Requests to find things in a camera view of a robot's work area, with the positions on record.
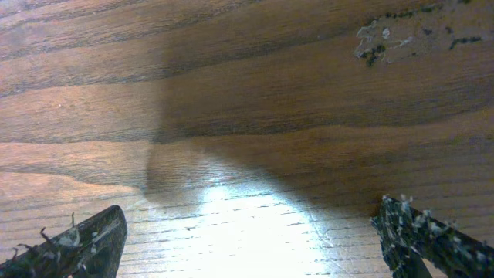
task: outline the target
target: wooden floor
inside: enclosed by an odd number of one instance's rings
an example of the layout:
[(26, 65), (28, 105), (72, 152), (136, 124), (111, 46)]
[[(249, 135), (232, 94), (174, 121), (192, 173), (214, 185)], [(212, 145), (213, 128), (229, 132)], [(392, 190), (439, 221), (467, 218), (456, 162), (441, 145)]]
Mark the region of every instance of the wooden floor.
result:
[(120, 205), (119, 276), (386, 277), (384, 194), (493, 242), (492, 3), (456, 2), (0, 0), (0, 261)]

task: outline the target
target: debris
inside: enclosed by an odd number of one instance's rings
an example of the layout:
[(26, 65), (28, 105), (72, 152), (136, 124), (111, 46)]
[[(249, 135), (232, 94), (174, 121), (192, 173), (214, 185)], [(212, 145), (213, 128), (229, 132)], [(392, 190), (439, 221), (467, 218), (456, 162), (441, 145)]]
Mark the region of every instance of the debris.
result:
[(431, 277), (422, 261), (427, 259), (450, 277), (493, 277), (490, 262), (494, 249), (420, 213), (403, 202), (384, 197), (372, 226), (381, 237), (384, 261), (394, 278)]
[(59, 241), (58, 244), (67, 247), (78, 247), (80, 243), (80, 234), (77, 227), (70, 228), (66, 234), (64, 234)]
[(48, 252), (43, 254), (43, 258), (55, 259), (55, 253), (48, 251)]
[(374, 37), (371, 35), (371, 30), (375, 29), (377, 25), (377, 21), (374, 20), (369, 26), (364, 26), (360, 28), (360, 30), (357, 33), (357, 38), (366, 38), (368, 42), (372, 42), (372, 38)]
[(399, 46), (393, 46), (391, 48), (392, 49), (395, 49), (395, 48), (398, 48), (398, 47), (402, 47), (402, 46), (410, 43), (413, 39), (414, 39), (414, 37), (412, 37), (412, 36), (409, 36), (409, 37), (407, 37), (406, 39), (403, 39), (403, 40), (400, 39), (400, 40), (398, 40), (398, 42), (400, 43), (400, 45)]
[(388, 27), (386, 27), (386, 28), (383, 30), (383, 39), (387, 39), (387, 38), (389, 38), (389, 35), (390, 35), (389, 28), (388, 28)]
[(19, 251), (19, 249), (15, 248), (15, 247), (12, 247), (15, 251), (15, 254), (14, 256), (11, 258), (11, 260), (15, 260), (15, 258), (17, 257), (17, 252)]

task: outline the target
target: wooden surface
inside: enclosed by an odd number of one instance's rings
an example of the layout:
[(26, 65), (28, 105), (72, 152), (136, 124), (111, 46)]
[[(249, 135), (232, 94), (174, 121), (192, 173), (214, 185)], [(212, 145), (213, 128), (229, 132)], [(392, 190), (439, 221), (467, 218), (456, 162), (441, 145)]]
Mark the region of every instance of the wooden surface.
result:
[(383, 194), (492, 242), (491, 3), (454, 7), (481, 42), (353, 56), (428, 3), (0, 1), (0, 260), (116, 204), (119, 276), (385, 277)]

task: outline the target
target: wood grain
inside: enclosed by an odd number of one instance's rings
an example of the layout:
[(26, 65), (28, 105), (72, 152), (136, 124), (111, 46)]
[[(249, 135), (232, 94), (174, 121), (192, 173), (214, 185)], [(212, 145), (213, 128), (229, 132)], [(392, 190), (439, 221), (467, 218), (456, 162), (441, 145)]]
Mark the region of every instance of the wood grain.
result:
[(430, 3), (0, 2), (0, 259), (117, 204), (119, 276), (388, 276), (383, 194), (492, 241), (494, 42), (352, 56)]

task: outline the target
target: stain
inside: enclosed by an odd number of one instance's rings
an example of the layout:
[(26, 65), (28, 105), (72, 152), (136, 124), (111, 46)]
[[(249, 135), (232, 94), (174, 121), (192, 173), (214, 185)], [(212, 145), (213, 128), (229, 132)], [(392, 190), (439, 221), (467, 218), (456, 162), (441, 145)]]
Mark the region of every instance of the stain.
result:
[(469, 38), (461, 38), (461, 39), (455, 39), (453, 40), (451, 46), (449, 46), (449, 50), (453, 50), (455, 46), (459, 43), (465, 44), (465, 43), (473, 43), (473, 42), (480, 42), (482, 41), (482, 38), (479, 36), (473, 36)]
[[(366, 59), (367, 66), (374, 66), (378, 60), (391, 64), (412, 56), (453, 50), (457, 44), (492, 41), (492, 14), (494, 5), (488, 2), (459, 6), (458, 0), (444, 0), (404, 12), (386, 12), (359, 29), (360, 44), (354, 55)], [(476, 24), (466, 24), (473, 16)]]
[(424, 32), (424, 34), (425, 34), (426, 36), (429, 36), (429, 35), (431, 35), (431, 34), (432, 34), (432, 30), (430, 30), (430, 29), (422, 28), (422, 31)]

